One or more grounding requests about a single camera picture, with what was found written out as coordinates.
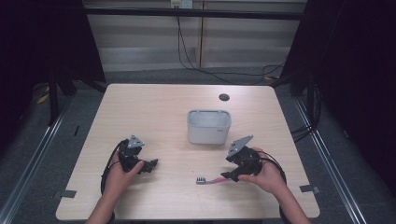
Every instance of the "cable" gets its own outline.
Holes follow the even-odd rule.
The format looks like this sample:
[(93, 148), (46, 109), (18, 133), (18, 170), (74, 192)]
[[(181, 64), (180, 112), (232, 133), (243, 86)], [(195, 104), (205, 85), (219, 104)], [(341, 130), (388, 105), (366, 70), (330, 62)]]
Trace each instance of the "cable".
[[(258, 153), (263, 153), (271, 159), (260, 157), (260, 158), (244, 159), (244, 161), (269, 161), (269, 162), (271, 162), (276, 167), (276, 169), (279, 171), (280, 176), (282, 177), (283, 181), (285, 181), (285, 184), (288, 184), (287, 179), (286, 179), (286, 174), (283, 171), (282, 167), (280, 166), (279, 162), (277, 162), (277, 160), (273, 156), (271, 156), (270, 154), (268, 154), (264, 151), (258, 151)], [(282, 207), (280, 207), (280, 206), (279, 206), (279, 214), (280, 214), (282, 221), (285, 224), (291, 224), (291, 222), (288, 220), (288, 218), (283, 213)]]
[(291, 134), (298, 133), (298, 135), (293, 136), (294, 143), (301, 141), (306, 136), (311, 134), (318, 127), (318, 123), (319, 123), (319, 119), (320, 119), (320, 115), (321, 115), (322, 96), (321, 96), (317, 86), (315, 86), (315, 89), (314, 89), (314, 97), (315, 97), (315, 105), (314, 105), (315, 112), (313, 115), (313, 120), (311, 120), (309, 125), (305, 125), (303, 127), (300, 127), (299, 129), (291, 132)]
[[(256, 85), (256, 84), (259, 84), (259, 83), (262, 82), (262, 80), (264, 79), (264, 76), (265, 76), (265, 75), (271, 74), (271, 73), (275, 72), (278, 68), (284, 66), (284, 63), (266, 65), (266, 66), (264, 66), (264, 68), (262, 69), (262, 73), (261, 73), (261, 74), (232, 73), (232, 72), (212, 73), (212, 72), (208, 72), (208, 71), (203, 70), (203, 69), (198, 69), (198, 68), (196, 68), (196, 67), (191, 63), (190, 57), (189, 57), (189, 55), (188, 55), (188, 53), (187, 53), (186, 44), (185, 44), (185, 42), (184, 42), (184, 37), (183, 37), (183, 34), (181, 33), (180, 18), (179, 18), (179, 17), (177, 17), (177, 27), (178, 27), (178, 29), (177, 29), (177, 32), (178, 32), (178, 34), (177, 34), (177, 52), (178, 52), (178, 60), (179, 60), (180, 64), (181, 64), (184, 68), (186, 68), (186, 69), (189, 69), (189, 70), (192, 70), (192, 71), (197, 71), (197, 72), (200, 72), (200, 73), (203, 73), (203, 74), (207, 74), (207, 75), (211, 75), (211, 76), (213, 76), (213, 77), (215, 77), (215, 78), (217, 78), (217, 79), (219, 79), (219, 80), (221, 80), (221, 81), (224, 81), (224, 82), (226, 82), (226, 83), (233, 84), (233, 85)], [(190, 65), (190, 67), (188, 67), (186, 64), (184, 64), (184, 63), (181, 61), (181, 54), (180, 54), (180, 39), (181, 39), (181, 42), (182, 42), (182, 45), (183, 45), (184, 54), (186, 55), (186, 58), (187, 58), (187, 61), (188, 61), (189, 65)], [(273, 70), (264, 73), (264, 70), (265, 70), (266, 68), (268, 68), (268, 67), (273, 67), (273, 66), (275, 67)], [(258, 81), (253, 82), (253, 83), (250, 83), (250, 84), (240, 84), (240, 83), (231, 82), (230, 80), (227, 80), (227, 79), (225, 79), (225, 78), (219, 77), (218, 75), (237, 75), (237, 76), (245, 76), (245, 77), (260, 77), (260, 79), (259, 79)]]
[[(120, 142), (117, 144), (117, 146), (114, 148), (113, 152), (111, 153), (111, 156), (110, 156), (110, 158), (108, 159), (108, 162), (107, 162), (107, 164), (106, 164), (105, 170), (103, 171), (102, 180), (101, 180), (101, 183), (100, 183), (100, 192), (101, 192), (102, 194), (103, 194), (103, 192), (105, 191), (106, 180), (107, 180), (107, 176), (108, 176), (108, 173), (109, 173), (109, 171), (110, 171), (110, 168), (111, 168), (113, 165), (119, 163), (119, 161), (116, 161), (116, 162), (114, 162), (114, 163), (111, 164), (111, 165), (110, 165), (110, 163), (111, 163), (111, 161), (113, 160), (113, 157), (114, 157), (114, 155), (116, 154), (117, 150), (120, 148), (120, 145), (121, 145), (121, 144), (125, 144), (125, 143), (127, 144), (128, 142), (129, 142), (128, 139), (125, 139), (125, 140), (123, 140), (123, 141), (120, 141)], [(113, 223), (115, 218), (116, 218), (116, 215), (115, 215), (114, 212), (113, 212), (113, 214), (111, 215), (110, 220), (109, 220), (107, 223)]]

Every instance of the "gray carpet floor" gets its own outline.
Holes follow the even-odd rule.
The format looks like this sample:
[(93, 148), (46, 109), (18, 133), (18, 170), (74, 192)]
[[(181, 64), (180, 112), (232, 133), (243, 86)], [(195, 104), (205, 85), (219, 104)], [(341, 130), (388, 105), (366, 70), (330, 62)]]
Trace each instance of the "gray carpet floor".
[[(238, 72), (256, 75), (262, 72), (262, 68), (213, 68), (208, 70), (211, 72)], [(279, 74), (279, 71), (275, 71), (271, 76), (276, 76), (277, 74)], [(106, 74), (106, 79), (107, 84), (176, 83), (220, 85), (230, 84), (220, 78), (227, 79), (233, 84), (251, 84), (261, 80), (257, 76), (235, 74), (217, 74), (217, 76), (214, 77), (213, 74), (202, 74), (187, 69), (173, 69)], [(266, 85), (269, 82), (269, 80), (264, 79), (259, 84)], [(65, 111), (63, 122), (53, 138), (49, 150), (41, 162), (12, 223), (62, 223), (55, 216), (60, 201), (52, 198), (52, 195), (57, 190), (65, 189), (103, 98), (102, 93), (84, 84), (76, 83), (76, 85), (78, 87), (77, 94)], [(40, 94), (41, 91), (34, 92), (34, 100), (20, 124), (19, 134), (8, 146), (7, 153), (0, 159), (0, 169), (2, 171), (0, 173), (0, 204), (2, 207), (16, 186), (27, 163), (33, 157), (41, 137), (47, 130), (47, 124), (50, 119), (50, 106), (48, 101), (41, 105), (35, 103)], [(295, 101), (290, 96), (289, 86), (284, 85), (276, 88), (276, 95), (290, 130), (293, 131), (303, 126), (304, 123)], [(65, 97), (62, 94), (59, 97), (62, 105)], [(390, 195), (389, 190), (378, 175), (362, 158), (359, 149), (353, 141), (344, 137), (342, 127), (325, 105), (322, 108), (318, 130), (352, 194), (355, 196), (367, 223), (394, 223), (396, 220), (395, 198)], [(320, 215), (317, 218), (313, 218), (312, 222), (353, 223), (310, 136), (299, 141), (296, 146), (311, 185), (320, 189), (320, 193), (316, 194)], [(191, 223), (191, 221), (150, 223)], [(282, 221), (280, 219), (217, 220), (215, 223), (282, 223)]]

